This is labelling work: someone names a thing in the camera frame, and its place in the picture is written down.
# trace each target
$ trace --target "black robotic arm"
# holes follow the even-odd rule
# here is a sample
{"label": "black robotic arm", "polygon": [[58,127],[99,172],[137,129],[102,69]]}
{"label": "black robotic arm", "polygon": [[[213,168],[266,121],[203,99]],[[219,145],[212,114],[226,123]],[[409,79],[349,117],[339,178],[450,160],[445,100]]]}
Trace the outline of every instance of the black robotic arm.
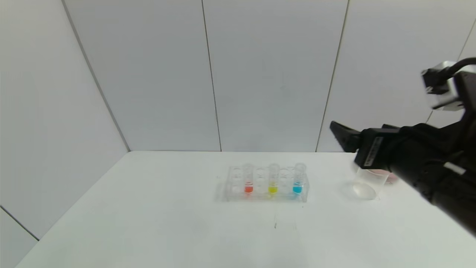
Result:
{"label": "black robotic arm", "polygon": [[443,62],[424,70],[430,106],[465,109],[459,122],[368,128],[337,122],[330,129],[345,152],[357,152],[363,169],[384,169],[402,178],[433,205],[476,236],[476,58]]}

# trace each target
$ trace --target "yellow liquid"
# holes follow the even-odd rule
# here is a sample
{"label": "yellow liquid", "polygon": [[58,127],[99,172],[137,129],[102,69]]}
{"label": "yellow liquid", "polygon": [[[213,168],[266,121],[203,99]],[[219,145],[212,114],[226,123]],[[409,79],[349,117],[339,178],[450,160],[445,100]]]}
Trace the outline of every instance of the yellow liquid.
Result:
{"label": "yellow liquid", "polygon": [[278,187],[277,186],[270,186],[268,187],[268,191],[271,193],[271,194],[275,194],[278,192]]}

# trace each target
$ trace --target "clear plastic cup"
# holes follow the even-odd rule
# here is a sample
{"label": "clear plastic cup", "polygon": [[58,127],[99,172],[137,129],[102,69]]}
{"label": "clear plastic cup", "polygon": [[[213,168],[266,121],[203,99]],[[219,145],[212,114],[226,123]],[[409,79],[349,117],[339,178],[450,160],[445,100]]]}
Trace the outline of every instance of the clear plastic cup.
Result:
{"label": "clear plastic cup", "polygon": [[359,198],[375,199],[382,190],[389,174],[385,170],[359,168],[352,185],[354,192]]}

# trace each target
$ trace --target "orange liquid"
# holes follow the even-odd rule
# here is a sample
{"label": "orange liquid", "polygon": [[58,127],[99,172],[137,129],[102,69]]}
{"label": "orange liquid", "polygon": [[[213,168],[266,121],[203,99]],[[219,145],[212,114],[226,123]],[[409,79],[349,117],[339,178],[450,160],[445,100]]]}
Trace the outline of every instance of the orange liquid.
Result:
{"label": "orange liquid", "polygon": [[251,194],[253,192],[253,185],[245,185],[245,193]]}

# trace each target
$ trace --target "white panel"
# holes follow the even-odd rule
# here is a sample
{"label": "white panel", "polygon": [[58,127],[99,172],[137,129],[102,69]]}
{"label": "white panel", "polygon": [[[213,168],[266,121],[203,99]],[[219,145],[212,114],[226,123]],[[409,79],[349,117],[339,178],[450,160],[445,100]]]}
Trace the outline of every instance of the white panel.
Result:
{"label": "white panel", "polygon": [[[476,27],[474,26],[458,60],[469,57],[476,57]],[[433,111],[427,123],[435,127],[444,127],[454,122],[458,122],[463,116],[463,113],[464,110],[457,112]]]}
{"label": "white panel", "polygon": [[474,1],[351,1],[317,151],[341,151],[333,120],[357,130],[425,122],[420,72],[457,60],[475,9]]}
{"label": "white panel", "polygon": [[346,6],[204,0],[224,151],[315,151]]}
{"label": "white panel", "polygon": [[200,0],[66,4],[131,150],[220,150]]}
{"label": "white panel", "polygon": [[37,241],[3,209],[0,210],[0,267],[14,268]]}
{"label": "white panel", "polygon": [[1,19],[1,204],[41,237],[127,151],[61,2]]}

